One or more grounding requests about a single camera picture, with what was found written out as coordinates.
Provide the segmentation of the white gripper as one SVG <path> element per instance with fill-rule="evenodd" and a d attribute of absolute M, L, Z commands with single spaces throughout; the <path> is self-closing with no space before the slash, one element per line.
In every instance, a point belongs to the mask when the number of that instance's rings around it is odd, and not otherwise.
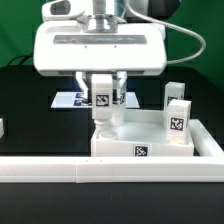
<path fill-rule="evenodd" d="M 85 33 L 75 21 L 51 21 L 37 30 L 34 66 L 43 76 L 73 72 L 83 99 L 90 101 L 87 73 L 117 72 L 113 101 L 124 102 L 127 72 L 159 75 L 167 65 L 164 36 L 153 24 L 120 24 L 116 33 Z"/>

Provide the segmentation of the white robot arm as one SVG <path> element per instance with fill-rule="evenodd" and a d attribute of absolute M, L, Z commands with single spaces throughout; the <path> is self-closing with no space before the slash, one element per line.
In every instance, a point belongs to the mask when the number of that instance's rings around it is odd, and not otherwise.
<path fill-rule="evenodd" d="M 53 0 L 42 6 L 34 66 L 43 76 L 111 74 L 159 75 L 168 64 L 165 26 L 130 0 Z"/>

